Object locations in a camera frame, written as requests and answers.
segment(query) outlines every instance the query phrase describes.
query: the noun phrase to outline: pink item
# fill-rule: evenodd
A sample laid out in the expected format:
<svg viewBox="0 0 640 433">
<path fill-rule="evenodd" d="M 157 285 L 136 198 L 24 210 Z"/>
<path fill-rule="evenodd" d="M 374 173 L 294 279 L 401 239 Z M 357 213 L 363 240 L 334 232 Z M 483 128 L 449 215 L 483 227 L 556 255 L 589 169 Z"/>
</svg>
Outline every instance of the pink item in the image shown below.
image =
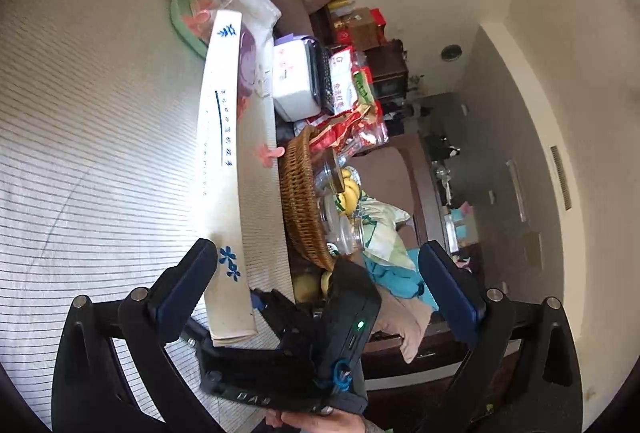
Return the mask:
<svg viewBox="0 0 640 433">
<path fill-rule="evenodd" d="M 269 146 L 263 144 L 258 148 L 255 155 L 262 161 L 262 166 L 264 168 L 272 168 L 273 159 L 282 157 L 284 155 L 284 148 L 282 146 L 278 146 L 275 150 L 270 150 Z"/>
<path fill-rule="evenodd" d="M 471 267 L 469 267 L 468 261 L 455 261 L 454 263 L 456 264 L 456 267 L 458 267 L 459 269 L 466 269 L 469 272 L 471 272 Z"/>
<path fill-rule="evenodd" d="M 238 113 L 236 113 L 236 120 L 239 121 L 242 119 L 242 114 L 246 110 L 246 107 L 249 105 L 249 98 L 241 98 L 238 97 Z"/>
<path fill-rule="evenodd" d="M 465 202 L 464 204 L 462 204 L 462 206 L 460 206 L 460 212 L 462 213 L 463 216 L 467 216 L 471 213 L 474 212 L 473 207 L 471 207 L 471 204 L 469 204 L 469 202 Z"/>
<path fill-rule="evenodd" d="M 207 23 L 210 18 L 211 15 L 206 10 L 199 12 L 195 16 L 189 16 L 188 14 L 182 15 L 184 25 L 198 38 L 203 38 L 203 31 L 206 29 L 204 24 Z"/>
</svg>

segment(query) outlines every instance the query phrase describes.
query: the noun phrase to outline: tissue box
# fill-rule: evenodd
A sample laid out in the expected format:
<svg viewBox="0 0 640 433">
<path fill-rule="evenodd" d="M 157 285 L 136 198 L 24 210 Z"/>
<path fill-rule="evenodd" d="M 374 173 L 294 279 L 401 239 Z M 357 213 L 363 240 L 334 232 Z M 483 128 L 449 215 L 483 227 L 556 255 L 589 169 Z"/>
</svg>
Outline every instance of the tissue box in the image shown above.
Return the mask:
<svg viewBox="0 0 640 433">
<path fill-rule="evenodd" d="M 312 81 L 309 58 L 302 39 L 276 45 L 273 50 L 273 106 L 285 121 L 320 113 L 320 93 Z"/>
</svg>

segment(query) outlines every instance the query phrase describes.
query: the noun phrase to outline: teal cloth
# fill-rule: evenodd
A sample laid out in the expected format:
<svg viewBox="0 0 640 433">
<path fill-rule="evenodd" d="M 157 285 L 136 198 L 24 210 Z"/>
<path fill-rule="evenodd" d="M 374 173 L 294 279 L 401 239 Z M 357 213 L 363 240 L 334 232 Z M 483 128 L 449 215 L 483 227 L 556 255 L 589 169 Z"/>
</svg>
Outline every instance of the teal cloth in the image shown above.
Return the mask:
<svg viewBox="0 0 640 433">
<path fill-rule="evenodd" d="M 374 283 L 382 285 L 388 291 L 398 298 L 418 298 L 423 303 L 426 303 L 433 308 L 434 311 L 438 310 L 438 304 L 436 303 L 429 287 L 424 282 L 418 269 L 418 253 L 420 249 L 409 249 L 407 254 L 409 259 L 415 265 L 415 272 L 413 270 L 405 269 L 403 267 L 386 267 L 379 265 L 374 261 L 371 261 L 366 254 L 364 254 L 364 263 L 369 272 L 369 277 Z"/>
</svg>

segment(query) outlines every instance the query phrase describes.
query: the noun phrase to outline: pink flower decoration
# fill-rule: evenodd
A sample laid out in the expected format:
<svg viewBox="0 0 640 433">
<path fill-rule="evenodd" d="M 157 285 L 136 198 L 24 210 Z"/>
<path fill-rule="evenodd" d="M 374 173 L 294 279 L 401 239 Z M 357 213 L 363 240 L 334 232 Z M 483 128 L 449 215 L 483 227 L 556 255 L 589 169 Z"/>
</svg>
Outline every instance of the pink flower decoration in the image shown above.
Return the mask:
<svg viewBox="0 0 640 433">
<path fill-rule="evenodd" d="M 249 98 L 238 97 L 238 102 L 236 103 L 236 121 L 242 119 L 242 114 L 244 114 L 247 106 L 249 106 Z"/>
<path fill-rule="evenodd" d="M 264 168 L 272 168 L 273 159 L 282 157 L 284 155 L 284 148 L 282 146 L 278 146 L 275 150 L 270 150 L 269 146 L 263 144 L 256 150 L 255 155 L 260 159 L 260 161 L 262 161 L 262 166 Z"/>
<path fill-rule="evenodd" d="M 199 12 L 195 16 L 189 16 L 188 14 L 182 15 L 182 21 L 187 28 L 194 33 L 198 38 L 202 38 L 202 30 L 204 29 L 203 24 L 207 23 L 211 15 L 204 10 L 203 12 Z"/>
</svg>

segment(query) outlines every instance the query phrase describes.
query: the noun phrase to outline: plastic bag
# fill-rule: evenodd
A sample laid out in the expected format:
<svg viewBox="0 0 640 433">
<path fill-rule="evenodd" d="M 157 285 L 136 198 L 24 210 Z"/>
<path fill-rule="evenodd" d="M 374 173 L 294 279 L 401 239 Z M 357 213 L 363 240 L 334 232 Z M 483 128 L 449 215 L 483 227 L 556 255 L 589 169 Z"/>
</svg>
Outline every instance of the plastic bag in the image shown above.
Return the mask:
<svg viewBox="0 0 640 433">
<path fill-rule="evenodd" d="M 406 252 L 396 224 L 406 222 L 411 215 L 400 208 L 385 204 L 364 194 L 360 199 L 364 254 L 379 265 L 402 267 L 415 271 Z"/>
</svg>

